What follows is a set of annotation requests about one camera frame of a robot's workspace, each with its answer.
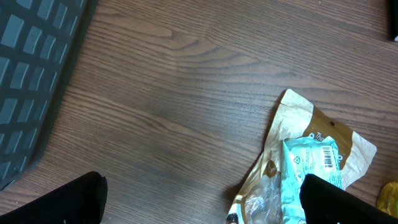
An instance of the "yellow object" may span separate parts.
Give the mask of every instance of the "yellow object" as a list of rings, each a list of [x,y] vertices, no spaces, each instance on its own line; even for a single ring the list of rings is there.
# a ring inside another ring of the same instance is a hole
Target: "yellow object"
[[[387,184],[381,190],[377,199],[377,208],[393,217],[398,218],[398,183]]]

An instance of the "brown packaging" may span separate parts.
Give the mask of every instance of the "brown packaging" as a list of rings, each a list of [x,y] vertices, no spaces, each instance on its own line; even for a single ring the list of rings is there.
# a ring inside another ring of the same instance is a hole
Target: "brown packaging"
[[[264,152],[250,172],[229,210],[226,223],[282,223],[280,172],[282,140],[331,136],[339,150],[343,189],[362,177],[376,147],[339,121],[328,118],[293,90],[286,90],[268,133]]]

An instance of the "plastic bag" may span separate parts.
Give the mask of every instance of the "plastic bag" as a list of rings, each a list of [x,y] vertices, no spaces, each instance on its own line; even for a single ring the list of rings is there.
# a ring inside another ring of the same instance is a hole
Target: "plastic bag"
[[[307,174],[315,174],[341,188],[338,148],[331,137],[285,139],[282,166],[281,204],[284,224],[306,223],[300,189]]]
[[[268,133],[264,152],[235,196],[225,223],[282,223],[280,196],[277,196],[280,194],[282,140],[302,136],[311,136],[319,141],[331,136],[336,141],[342,189],[366,173],[376,153],[376,147],[358,133],[327,117],[294,91],[286,90]],[[264,187],[269,187],[272,192],[257,190]]]

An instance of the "wooden table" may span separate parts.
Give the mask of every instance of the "wooden table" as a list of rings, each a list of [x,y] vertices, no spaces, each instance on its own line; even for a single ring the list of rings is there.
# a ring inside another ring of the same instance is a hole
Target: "wooden table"
[[[382,0],[103,0],[44,158],[1,212],[96,170],[103,223],[223,223],[285,89],[377,146],[348,192],[398,180],[398,45]]]

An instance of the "clear plastic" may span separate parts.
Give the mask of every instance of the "clear plastic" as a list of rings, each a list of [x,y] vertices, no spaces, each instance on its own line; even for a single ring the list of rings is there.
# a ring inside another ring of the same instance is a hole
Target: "clear plastic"
[[[263,175],[245,201],[247,224],[280,224],[280,174],[268,178]]]

